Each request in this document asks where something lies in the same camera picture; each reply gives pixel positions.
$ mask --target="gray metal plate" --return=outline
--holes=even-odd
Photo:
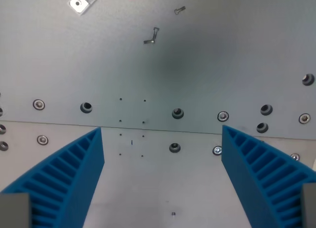
[[[316,84],[301,81],[316,72],[316,0],[97,0],[80,17],[67,1],[0,0],[2,120],[221,133],[224,110],[252,135],[265,122],[265,136],[316,138]]]
[[[0,152],[0,191],[93,129],[0,123],[7,128],[0,141],[9,145]],[[47,136],[49,143],[39,145],[38,135]],[[105,164],[85,228],[250,228],[221,157],[212,153],[213,147],[221,145],[220,135],[102,128],[102,138]],[[313,165],[315,141],[260,140],[287,154],[296,152],[301,162]],[[181,145],[179,153],[169,151],[174,142]]]

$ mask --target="gray block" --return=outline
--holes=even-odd
[[[316,183],[303,184],[301,193],[303,228],[316,227]]]
[[[31,215],[28,193],[0,193],[1,228],[31,228]]]

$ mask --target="metal bracket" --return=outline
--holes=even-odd
[[[68,5],[78,14],[82,15],[96,0],[70,0]]]

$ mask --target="hex socket screw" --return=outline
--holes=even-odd
[[[186,9],[186,7],[185,7],[185,6],[183,6],[183,7],[179,8],[179,9],[175,9],[175,10],[174,10],[174,13],[175,13],[176,15],[178,15],[178,14],[179,14],[179,12],[182,12],[184,9]]]

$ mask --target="blue plastic part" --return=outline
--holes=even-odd
[[[34,166],[2,193],[30,194],[34,228],[81,228],[103,165],[97,128]]]
[[[252,228],[302,227],[301,189],[316,173],[289,155],[223,126],[222,162]]]

